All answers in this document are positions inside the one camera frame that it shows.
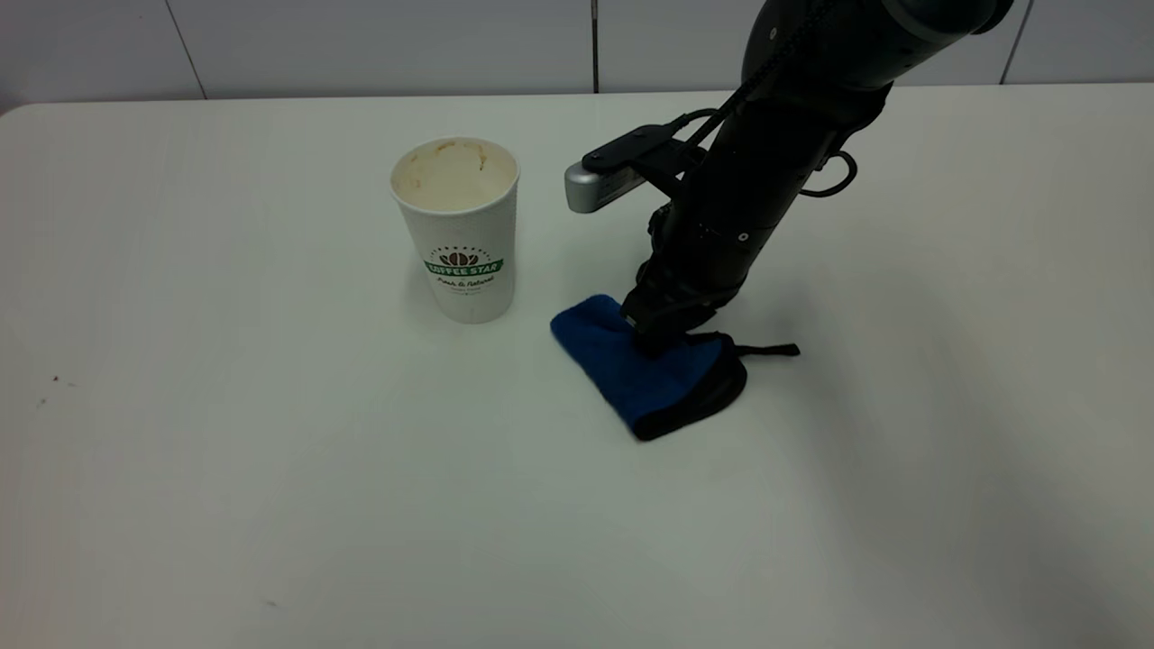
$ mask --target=white wall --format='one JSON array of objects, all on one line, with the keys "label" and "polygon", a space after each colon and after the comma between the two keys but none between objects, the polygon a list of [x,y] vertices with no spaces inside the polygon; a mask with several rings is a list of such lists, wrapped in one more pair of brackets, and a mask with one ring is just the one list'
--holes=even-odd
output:
[{"label": "white wall", "polygon": [[[589,92],[591,1],[171,0],[173,16],[165,0],[0,0],[0,113],[201,85],[209,98]],[[599,0],[602,90],[735,87],[762,3]],[[1029,6],[900,83],[1154,81],[1154,2]]]},{"label": "white wall", "polygon": [[1036,0],[1006,81],[1154,81],[1154,2]]},{"label": "white wall", "polygon": [[36,102],[200,97],[164,0],[0,0],[0,113]]},{"label": "white wall", "polygon": [[589,0],[172,0],[209,98],[590,92]]},{"label": "white wall", "polygon": [[[720,90],[741,82],[741,61],[764,0],[600,0],[601,89]],[[965,39],[905,75],[902,85],[1002,80],[1027,0],[994,31]]]}]

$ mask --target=cable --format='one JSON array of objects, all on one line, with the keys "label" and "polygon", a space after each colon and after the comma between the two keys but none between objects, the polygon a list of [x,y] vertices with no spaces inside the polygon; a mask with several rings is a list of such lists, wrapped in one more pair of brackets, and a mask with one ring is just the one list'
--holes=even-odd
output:
[{"label": "cable", "polygon": [[840,194],[842,191],[845,191],[846,187],[849,186],[850,182],[854,181],[854,178],[857,178],[857,161],[855,161],[853,156],[850,156],[845,151],[835,151],[833,154],[830,154],[830,157],[841,158],[846,161],[846,166],[849,167],[849,172],[846,173],[846,178],[841,182],[838,182],[837,185],[830,187],[829,189],[822,189],[820,192],[810,192],[807,189],[802,189],[801,192],[799,192],[799,194],[801,194],[802,196],[809,196],[811,199],[829,199],[830,196]]},{"label": "cable", "polygon": [[771,72],[777,69],[778,66],[787,61],[802,42],[809,38],[814,33],[814,30],[820,27],[822,21],[825,20],[825,16],[829,15],[835,3],[837,0],[823,0],[822,3],[818,5],[812,12],[807,14],[802,20],[801,25],[794,30],[785,44],[773,52],[773,55],[762,64],[760,67],[758,67],[757,70],[755,70],[754,74],[751,74],[749,79],[747,79],[745,82],[742,83],[741,87],[725,100],[725,104],[721,104],[721,107],[718,109],[712,117],[710,117],[710,120],[703,124],[702,127],[697,129],[697,133],[694,133],[694,135],[685,141],[683,149],[690,149],[700,144],[706,137],[709,137],[710,133],[713,133],[718,126],[721,126],[721,122],[728,119],[729,115],[737,110],[737,105],[749,98],[754,90],[757,90],[757,87],[765,81],[765,77],[769,76]]},{"label": "cable", "polygon": [[667,126],[672,126],[673,128],[681,130],[682,128],[689,126],[690,124],[702,118],[713,117],[714,114],[717,114],[717,112],[718,112],[717,109],[702,109],[699,111],[685,113],[679,117],[677,119],[670,121]]}]

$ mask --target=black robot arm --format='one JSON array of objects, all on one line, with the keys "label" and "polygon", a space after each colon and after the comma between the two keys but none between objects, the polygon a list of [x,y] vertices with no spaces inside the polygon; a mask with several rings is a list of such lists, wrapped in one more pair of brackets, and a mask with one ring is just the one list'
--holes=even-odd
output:
[{"label": "black robot arm", "polygon": [[[650,222],[653,254],[622,305],[638,344],[660,351],[737,294],[810,174],[838,156],[853,179],[856,165],[841,148],[881,114],[893,80],[992,29],[1012,2],[767,0],[742,87],[719,110],[642,127],[570,167],[576,211],[599,209],[644,180],[670,197]],[[685,142],[674,139],[706,115]],[[700,142],[719,125],[705,151]]]}]

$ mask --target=green label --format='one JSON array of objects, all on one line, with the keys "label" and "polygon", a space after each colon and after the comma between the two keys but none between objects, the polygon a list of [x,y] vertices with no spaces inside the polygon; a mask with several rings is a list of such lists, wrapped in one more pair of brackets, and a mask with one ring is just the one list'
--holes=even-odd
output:
[{"label": "green label", "polygon": [[439,266],[426,261],[425,268],[428,268],[429,273],[435,273],[437,275],[448,275],[450,277],[473,277],[477,275],[492,275],[497,270],[501,270],[501,266],[503,264],[503,259],[477,266]]}]

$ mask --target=white paper cup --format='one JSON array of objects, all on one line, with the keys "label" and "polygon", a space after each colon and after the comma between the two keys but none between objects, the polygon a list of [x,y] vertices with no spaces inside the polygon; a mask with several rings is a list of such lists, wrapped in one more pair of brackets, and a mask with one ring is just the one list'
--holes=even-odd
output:
[{"label": "white paper cup", "polygon": [[427,142],[392,169],[433,294],[457,322],[488,322],[512,303],[519,178],[512,154],[477,137]]}]

